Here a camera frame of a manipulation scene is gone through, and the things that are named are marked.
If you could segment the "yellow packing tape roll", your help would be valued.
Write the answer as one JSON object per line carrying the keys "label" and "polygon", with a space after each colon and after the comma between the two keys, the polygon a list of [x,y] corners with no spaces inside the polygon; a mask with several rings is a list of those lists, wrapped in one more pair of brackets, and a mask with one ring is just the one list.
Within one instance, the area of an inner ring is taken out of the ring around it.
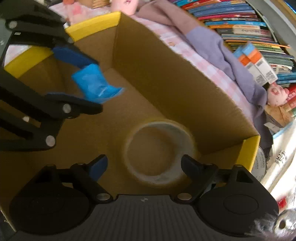
{"label": "yellow packing tape roll", "polygon": [[125,139],[122,161],[137,182],[154,188],[171,187],[186,178],[181,158],[199,158],[190,131],[173,120],[153,120],[134,128]]}

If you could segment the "yellow cardboard box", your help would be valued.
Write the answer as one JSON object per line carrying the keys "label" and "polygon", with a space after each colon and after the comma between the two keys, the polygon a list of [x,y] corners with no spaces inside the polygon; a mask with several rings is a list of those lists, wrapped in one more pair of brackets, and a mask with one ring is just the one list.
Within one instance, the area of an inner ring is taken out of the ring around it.
{"label": "yellow cardboard box", "polygon": [[[1,209],[18,232],[37,239],[70,233],[104,239],[153,240],[192,227],[213,227],[242,235],[256,200],[242,199],[239,184],[225,181],[207,189],[195,203],[174,198],[191,180],[154,188],[135,180],[122,161],[126,137],[137,126],[168,119],[193,135],[201,164],[219,171],[250,175],[259,135],[234,102],[190,63],[173,53],[128,16],[105,15],[72,30],[78,46],[103,65],[109,83],[123,93],[102,104],[102,112],[65,119],[53,148],[1,151]],[[32,48],[11,63],[8,73],[45,96],[81,95],[71,74],[76,70],[43,48]],[[98,184],[110,203],[95,203],[73,187],[70,167],[106,155],[108,167]]]}

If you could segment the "pink cylindrical sticker container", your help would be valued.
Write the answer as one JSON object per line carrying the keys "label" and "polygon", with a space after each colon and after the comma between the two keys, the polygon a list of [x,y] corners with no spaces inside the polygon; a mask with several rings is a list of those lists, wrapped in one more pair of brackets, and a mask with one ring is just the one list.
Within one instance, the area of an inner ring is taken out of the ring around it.
{"label": "pink cylindrical sticker container", "polygon": [[137,10],[139,0],[112,0],[111,11],[121,11],[122,13],[131,16]]}

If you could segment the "purple pink sweater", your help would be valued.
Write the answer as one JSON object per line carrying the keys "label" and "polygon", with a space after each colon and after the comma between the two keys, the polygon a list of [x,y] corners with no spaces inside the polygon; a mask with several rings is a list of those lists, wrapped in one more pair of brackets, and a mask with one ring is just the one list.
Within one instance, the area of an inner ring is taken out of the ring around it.
{"label": "purple pink sweater", "polygon": [[267,92],[255,82],[251,73],[224,45],[224,41],[214,30],[204,27],[192,15],[169,1],[140,1],[137,16],[175,27],[201,57],[235,81],[247,101],[255,107],[252,119],[261,135],[260,147],[264,150],[272,147],[273,137],[264,126]]}

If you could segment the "pink checkered tablecloth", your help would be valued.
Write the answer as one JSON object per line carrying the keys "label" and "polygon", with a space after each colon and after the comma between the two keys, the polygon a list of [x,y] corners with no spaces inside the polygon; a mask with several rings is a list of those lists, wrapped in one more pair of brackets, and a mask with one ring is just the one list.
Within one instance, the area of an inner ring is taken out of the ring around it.
{"label": "pink checkered tablecloth", "polygon": [[[62,17],[67,17],[68,15],[66,7],[63,4],[57,4],[49,8]],[[90,9],[81,5],[81,8],[82,12],[86,15],[86,20],[110,13],[110,7],[107,6],[103,8]],[[222,89],[250,120],[253,119],[252,116],[255,111],[254,106],[247,101],[237,84],[224,72],[222,72],[222,70],[219,70],[196,53],[177,30],[173,27],[142,19],[137,16],[131,17],[154,32],[172,51],[181,55],[184,59],[189,61],[193,66],[201,71],[206,77]],[[28,45],[10,45],[6,53],[4,66],[8,66],[11,61],[23,52],[27,51],[29,48],[30,47]]]}

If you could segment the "pink pig plush toy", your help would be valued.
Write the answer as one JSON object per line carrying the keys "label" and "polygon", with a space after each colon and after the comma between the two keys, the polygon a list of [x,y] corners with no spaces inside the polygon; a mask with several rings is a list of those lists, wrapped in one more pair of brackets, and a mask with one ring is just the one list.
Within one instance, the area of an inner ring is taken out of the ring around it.
{"label": "pink pig plush toy", "polygon": [[287,102],[289,90],[283,88],[275,82],[267,89],[267,104],[269,106],[282,106]]}

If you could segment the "orange white blue box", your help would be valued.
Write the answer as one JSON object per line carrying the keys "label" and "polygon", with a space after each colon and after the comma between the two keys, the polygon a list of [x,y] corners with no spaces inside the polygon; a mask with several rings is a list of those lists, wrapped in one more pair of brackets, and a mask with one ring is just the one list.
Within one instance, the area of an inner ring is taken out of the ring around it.
{"label": "orange white blue box", "polygon": [[260,86],[264,86],[267,83],[273,84],[278,80],[274,70],[251,42],[240,45],[234,51],[234,56],[252,74],[255,82]]}

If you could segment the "row of leaning books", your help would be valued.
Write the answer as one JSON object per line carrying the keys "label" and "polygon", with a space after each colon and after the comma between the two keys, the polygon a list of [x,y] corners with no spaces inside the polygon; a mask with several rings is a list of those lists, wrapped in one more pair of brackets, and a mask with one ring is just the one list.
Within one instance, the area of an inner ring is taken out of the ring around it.
{"label": "row of leaning books", "polygon": [[173,4],[214,29],[233,51],[252,42],[278,75],[277,84],[287,87],[295,83],[295,57],[288,52],[290,45],[250,1],[173,1]]}

